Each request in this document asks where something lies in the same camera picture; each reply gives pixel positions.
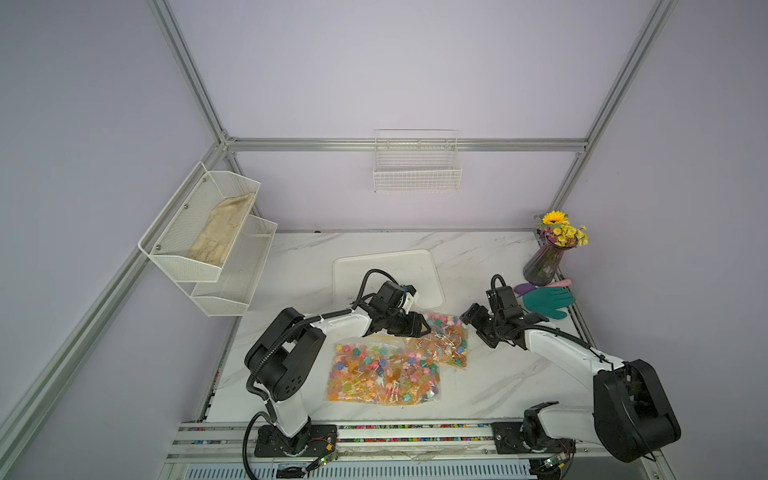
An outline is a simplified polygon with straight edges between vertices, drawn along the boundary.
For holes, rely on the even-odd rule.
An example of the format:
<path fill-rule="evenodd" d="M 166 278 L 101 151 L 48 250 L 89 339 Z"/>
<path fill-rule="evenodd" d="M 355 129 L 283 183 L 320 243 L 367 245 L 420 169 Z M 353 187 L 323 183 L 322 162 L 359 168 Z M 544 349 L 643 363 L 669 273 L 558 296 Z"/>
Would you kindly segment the small ziploc bag of candies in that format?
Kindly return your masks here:
<path fill-rule="evenodd" d="M 437 363 L 465 369 L 468 363 L 469 331 L 457 315 L 425 312 L 431 331 L 416 340 L 418 348 Z"/>

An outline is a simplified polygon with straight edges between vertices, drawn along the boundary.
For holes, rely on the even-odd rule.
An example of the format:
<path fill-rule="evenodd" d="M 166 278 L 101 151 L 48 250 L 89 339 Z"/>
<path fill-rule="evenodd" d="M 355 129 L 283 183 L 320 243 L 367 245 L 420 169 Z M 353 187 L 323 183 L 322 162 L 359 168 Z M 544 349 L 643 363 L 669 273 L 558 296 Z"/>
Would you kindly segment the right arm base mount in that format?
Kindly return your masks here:
<path fill-rule="evenodd" d="M 497 421 L 491 424 L 492 437 L 498 454 L 564 453 L 575 452 L 575 441 L 548 436 L 538 414 L 557 402 L 544 402 L 526 409 L 519 421 Z"/>

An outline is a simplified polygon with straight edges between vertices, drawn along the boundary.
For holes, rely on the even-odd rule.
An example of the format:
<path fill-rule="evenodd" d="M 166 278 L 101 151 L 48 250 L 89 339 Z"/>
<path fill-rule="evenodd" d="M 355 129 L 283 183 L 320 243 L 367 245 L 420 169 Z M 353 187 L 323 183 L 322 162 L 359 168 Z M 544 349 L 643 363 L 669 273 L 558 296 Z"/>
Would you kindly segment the beige cloth glove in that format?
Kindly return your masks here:
<path fill-rule="evenodd" d="M 188 257 L 222 267 L 255 198 L 254 193 L 227 197 L 216 205 L 193 242 Z"/>

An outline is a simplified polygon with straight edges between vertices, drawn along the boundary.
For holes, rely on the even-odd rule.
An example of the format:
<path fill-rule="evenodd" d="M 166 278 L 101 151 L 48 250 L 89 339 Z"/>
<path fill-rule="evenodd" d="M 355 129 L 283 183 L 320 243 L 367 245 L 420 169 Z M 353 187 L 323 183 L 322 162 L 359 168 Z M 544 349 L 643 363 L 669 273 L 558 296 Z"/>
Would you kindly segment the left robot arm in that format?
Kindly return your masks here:
<path fill-rule="evenodd" d="M 378 291 L 358 296 L 345 309 L 307 316 L 293 307 L 280 311 L 244 358 L 246 391 L 261 398 L 271 425 L 288 440 L 308 431 L 310 417 L 301 398 L 323 345 L 336 336 L 363 338 L 384 332 L 420 338 L 431 332 L 425 317 L 411 309 L 412 285 L 388 279 Z"/>

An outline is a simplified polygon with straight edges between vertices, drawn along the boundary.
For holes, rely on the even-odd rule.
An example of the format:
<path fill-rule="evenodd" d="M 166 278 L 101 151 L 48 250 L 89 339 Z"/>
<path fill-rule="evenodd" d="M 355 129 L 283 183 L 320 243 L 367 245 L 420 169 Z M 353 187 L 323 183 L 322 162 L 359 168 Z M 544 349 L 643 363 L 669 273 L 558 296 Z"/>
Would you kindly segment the upper white mesh shelf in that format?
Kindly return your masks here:
<path fill-rule="evenodd" d="M 217 281 L 259 189 L 258 181 L 198 164 L 139 240 L 139 251 L 176 283 Z"/>

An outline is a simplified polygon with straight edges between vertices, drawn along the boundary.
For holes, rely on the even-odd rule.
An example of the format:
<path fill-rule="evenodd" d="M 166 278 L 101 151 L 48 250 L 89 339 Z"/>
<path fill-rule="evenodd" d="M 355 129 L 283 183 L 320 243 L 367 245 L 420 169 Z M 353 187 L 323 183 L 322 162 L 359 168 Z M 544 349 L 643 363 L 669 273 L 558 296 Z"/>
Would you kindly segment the green rubber glove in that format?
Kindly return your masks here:
<path fill-rule="evenodd" d="M 566 309 L 575 303 L 574 295 L 565 287 L 542 287 L 521 297 L 522 304 L 529 312 L 553 320 L 565 319 Z"/>

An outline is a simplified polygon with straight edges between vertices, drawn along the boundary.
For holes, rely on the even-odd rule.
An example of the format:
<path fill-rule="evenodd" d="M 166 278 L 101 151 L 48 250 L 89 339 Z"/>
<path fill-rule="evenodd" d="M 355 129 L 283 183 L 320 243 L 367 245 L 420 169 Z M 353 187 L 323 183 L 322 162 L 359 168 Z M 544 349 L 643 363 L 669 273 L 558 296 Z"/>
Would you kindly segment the dark glass vase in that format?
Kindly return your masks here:
<path fill-rule="evenodd" d="M 543 243 L 523 268 L 524 279 L 534 286 L 550 284 L 559 269 L 567 248 Z"/>

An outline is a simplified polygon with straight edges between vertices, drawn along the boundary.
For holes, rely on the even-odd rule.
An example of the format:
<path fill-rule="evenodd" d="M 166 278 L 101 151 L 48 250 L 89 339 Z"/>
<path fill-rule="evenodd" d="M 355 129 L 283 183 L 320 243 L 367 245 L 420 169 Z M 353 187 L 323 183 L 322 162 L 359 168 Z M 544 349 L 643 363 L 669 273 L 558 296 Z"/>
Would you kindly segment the large ziploc bag of candies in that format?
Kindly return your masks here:
<path fill-rule="evenodd" d="M 334 346 L 326 384 L 331 402 L 415 406 L 441 392 L 443 349 L 430 340 L 360 341 Z"/>

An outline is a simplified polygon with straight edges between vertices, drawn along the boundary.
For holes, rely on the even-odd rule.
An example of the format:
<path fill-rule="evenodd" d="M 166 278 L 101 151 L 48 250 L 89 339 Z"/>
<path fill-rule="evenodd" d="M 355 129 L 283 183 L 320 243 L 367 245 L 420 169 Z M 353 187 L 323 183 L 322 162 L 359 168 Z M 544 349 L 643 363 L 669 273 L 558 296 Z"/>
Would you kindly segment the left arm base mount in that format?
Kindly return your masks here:
<path fill-rule="evenodd" d="M 295 436 L 288 437 L 278 427 L 263 425 L 257 430 L 252 452 L 256 458 L 320 457 L 336 445 L 338 426 L 309 422 Z"/>

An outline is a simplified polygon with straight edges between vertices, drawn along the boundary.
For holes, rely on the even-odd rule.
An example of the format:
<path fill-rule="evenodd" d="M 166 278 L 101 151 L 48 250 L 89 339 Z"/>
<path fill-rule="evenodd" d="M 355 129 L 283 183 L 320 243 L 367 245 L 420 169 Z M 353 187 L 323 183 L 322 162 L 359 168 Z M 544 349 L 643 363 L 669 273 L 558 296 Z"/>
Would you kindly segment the yellow flower bouquet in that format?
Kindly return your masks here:
<path fill-rule="evenodd" d="M 546 242 L 558 248 L 572 249 L 589 243 L 587 227 L 574 226 L 562 211 L 553 210 L 544 214 L 537 230 Z"/>

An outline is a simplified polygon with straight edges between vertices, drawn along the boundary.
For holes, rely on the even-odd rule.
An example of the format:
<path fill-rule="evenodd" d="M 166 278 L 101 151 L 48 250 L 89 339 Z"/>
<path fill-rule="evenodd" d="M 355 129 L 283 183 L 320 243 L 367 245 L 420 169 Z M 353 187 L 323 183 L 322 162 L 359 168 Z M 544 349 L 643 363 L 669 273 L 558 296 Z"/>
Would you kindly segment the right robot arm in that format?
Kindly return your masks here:
<path fill-rule="evenodd" d="M 533 352 L 592 396 L 585 407 L 550 400 L 526 409 L 518 433 L 523 449 L 540 453 L 586 442 L 600 444 L 615 459 L 630 463 L 653 457 L 681 438 L 672 405 L 648 362 L 606 354 L 544 315 L 526 311 L 510 286 L 493 287 L 486 295 L 487 305 L 472 304 L 461 319 L 487 346 L 509 343 Z"/>

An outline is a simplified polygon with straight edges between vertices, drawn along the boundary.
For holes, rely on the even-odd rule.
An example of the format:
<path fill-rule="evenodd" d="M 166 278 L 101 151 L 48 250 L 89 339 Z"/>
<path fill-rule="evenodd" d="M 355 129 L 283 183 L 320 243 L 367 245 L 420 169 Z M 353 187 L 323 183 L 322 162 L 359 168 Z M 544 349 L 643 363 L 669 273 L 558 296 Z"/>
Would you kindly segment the lower white mesh shelf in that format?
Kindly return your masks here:
<path fill-rule="evenodd" d="M 208 317 L 244 315 L 252 302 L 277 230 L 275 222 L 249 215 L 214 283 L 197 283 L 191 300 Z"/>

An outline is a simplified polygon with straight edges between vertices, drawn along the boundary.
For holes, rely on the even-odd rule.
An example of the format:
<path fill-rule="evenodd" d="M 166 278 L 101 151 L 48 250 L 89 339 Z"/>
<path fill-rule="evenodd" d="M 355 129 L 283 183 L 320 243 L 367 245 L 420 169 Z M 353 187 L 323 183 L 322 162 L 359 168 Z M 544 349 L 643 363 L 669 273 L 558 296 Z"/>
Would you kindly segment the white mesh shelf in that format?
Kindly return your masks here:
<path fill-rule="evenodd" d="M 214 283 L 197 283 L 191 300 L 208 317 L 244 315 L 252 302 L 277 230 L 275 222 L 249 215 Z"/>
<path fill-rule="evenodd" d="M 139 251 L 176 283 L 217 281 L 259 189 L 258 181 L 198 164 L 139 240 Z"/>

